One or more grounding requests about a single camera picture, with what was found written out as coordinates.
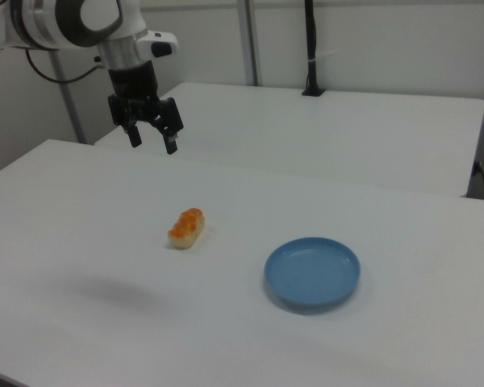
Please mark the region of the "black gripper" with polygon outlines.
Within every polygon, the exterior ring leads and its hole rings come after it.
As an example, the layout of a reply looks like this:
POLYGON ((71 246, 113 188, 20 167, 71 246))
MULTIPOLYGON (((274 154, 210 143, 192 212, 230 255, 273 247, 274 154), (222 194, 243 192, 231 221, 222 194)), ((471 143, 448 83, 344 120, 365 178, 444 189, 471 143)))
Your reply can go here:
POLYGON ((108 97, 113 123, 127 134, 130 144, 137 148, 142 144, 138 121, 150 123, 164 140, 168 155, 177 151, 177 133, 184 127, 173 98, 160 100, 158 82, 151 61, 129 69, 108 69, 113 94, 108 97))

